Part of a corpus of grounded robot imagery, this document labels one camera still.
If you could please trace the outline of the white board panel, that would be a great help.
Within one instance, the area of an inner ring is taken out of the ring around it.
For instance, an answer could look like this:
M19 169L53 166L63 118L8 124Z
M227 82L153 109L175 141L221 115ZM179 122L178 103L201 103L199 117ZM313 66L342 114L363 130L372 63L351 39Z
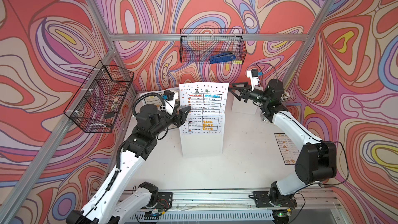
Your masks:
M259 108L254 105L252 100L248 100L245 102L244 99L238 100L236 97L233 98L232 112L255 115L258 109Z
M222 154L225 114L189 114L179 128L182 156L185 158Z
M140 97L142 97L142 100L139 101L139 106L153 104L158 110L166 111L169 114L179 108L179 90L176 89L144 92L139 95L137 100Z

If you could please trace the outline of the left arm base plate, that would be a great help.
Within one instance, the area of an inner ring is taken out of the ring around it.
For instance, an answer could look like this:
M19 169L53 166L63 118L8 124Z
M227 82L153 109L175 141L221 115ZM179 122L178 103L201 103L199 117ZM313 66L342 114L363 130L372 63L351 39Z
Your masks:
M171 191L162 191L154 202L150 202L149 206L142 207L144 209L170 209L173 205L173 193Z

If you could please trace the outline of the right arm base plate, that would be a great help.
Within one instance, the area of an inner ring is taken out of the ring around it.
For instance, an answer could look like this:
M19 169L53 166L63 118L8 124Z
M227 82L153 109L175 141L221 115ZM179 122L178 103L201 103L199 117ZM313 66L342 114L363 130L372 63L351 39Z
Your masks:
M275 192L270 193L270 191L253 191L248 197L254 200L257 208L294 209L297 207L294 195L283 196Z

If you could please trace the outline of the hand-drawn colourful menu sheet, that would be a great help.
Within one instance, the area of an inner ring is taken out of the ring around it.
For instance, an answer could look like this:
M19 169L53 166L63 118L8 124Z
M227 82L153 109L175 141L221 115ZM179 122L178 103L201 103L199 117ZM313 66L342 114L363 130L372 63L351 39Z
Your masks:
M180 84L181 106L191 107L185 124L180 128L180 133L182 135L222 133L225 125L228 89L228 83Z

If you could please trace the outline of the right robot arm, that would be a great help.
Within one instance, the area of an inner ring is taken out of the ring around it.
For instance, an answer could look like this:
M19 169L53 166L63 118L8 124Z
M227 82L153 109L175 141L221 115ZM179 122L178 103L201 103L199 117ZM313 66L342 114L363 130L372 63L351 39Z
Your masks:
M233 83L229 92L239 101L251 100L270 123L284 131L300 152L294 172L271 184L268 196L274 205L316 181L336 176L336 145L312 134L293 117L284 105L288 94L281 81L270 80L264 90L253 88L247 82Z

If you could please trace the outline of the Dim Sum Inn menu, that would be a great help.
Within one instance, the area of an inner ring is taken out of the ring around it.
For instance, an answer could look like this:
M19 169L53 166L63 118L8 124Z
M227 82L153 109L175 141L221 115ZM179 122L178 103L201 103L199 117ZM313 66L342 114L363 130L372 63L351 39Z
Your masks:
M153 104L158 108L160 108L163 105L161 100L159 99L159 97L154 96L154 95L145 97L144 102L145 102L145 104Z

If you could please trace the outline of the white board front panel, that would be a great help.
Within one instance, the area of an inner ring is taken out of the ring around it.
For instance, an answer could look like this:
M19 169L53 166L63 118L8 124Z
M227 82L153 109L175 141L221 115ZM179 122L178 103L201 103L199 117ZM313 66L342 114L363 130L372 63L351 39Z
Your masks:
M142 100L139 101L139 106L153 104L158 110L166 111L169 114L179 108L179 90L176 89L144 92L139 95L137 100L140 97L142 97Z

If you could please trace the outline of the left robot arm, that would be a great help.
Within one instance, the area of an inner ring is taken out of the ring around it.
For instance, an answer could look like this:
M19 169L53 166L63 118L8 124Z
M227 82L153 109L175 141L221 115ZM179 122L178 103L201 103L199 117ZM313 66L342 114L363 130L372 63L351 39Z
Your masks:
M163 95L150 92L137 98L132 113L137 124L131 135L117 150L116 164L95 195L79 211L71 211L68 224L124 224L142 208L154 208L158 203L157 186L144 182L136 191L120 200L125 188L169 127L185 124L191 106L175 103L177 94L166 90Z

